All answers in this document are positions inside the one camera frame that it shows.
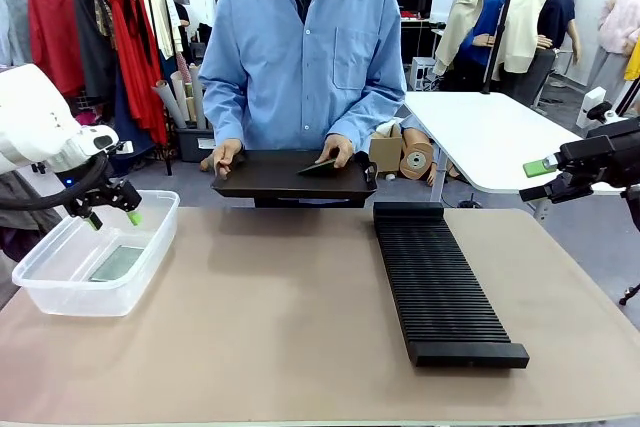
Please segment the light blue button-up shirt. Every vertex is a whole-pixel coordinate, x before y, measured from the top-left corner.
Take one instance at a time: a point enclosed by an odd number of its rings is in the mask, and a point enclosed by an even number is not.
[[[368,149],[404,101],[396,0],[218,0],[200,79],[218,144],[321,150],[328,134]]]

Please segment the shirt pocket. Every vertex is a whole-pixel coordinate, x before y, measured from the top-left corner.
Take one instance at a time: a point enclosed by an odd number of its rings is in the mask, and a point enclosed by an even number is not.
[[[362,90],[378,36],[358,30],[336,29],[333,83],[338,89]]]

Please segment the pink sweater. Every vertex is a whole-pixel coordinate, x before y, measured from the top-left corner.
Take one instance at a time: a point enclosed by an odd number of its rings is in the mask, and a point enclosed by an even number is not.
[[[624,53],[625,43],[636,45],[640,36],[640,0],[607,0],[598,28],[604,50]]]

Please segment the red garment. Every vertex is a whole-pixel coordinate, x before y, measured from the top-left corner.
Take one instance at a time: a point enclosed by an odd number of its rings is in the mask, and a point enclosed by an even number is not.
[[[158,47],[142,0],[109,0],[131,116],[157,144],[167,144],[164,104],[152,90],[162,80]]]
[[[62,95],[78,95],[84,72],[73,0],[29,0],[33,62]]]

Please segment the clear plastic container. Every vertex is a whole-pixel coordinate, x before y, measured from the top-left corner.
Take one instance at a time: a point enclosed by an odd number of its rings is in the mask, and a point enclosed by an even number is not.
[[[180,197],[174,192],[140,191],[141,222],[112,207],[95,212],[104,223],[95,231],[86,221],[67,217],[13,271],[13,282],[25,288],[47,314],[79,317],[122,317],[136,306],[158,270],[177,228]],[[118,262],[118,252],[133,262],[122,276],[95,281],[105,263]]]

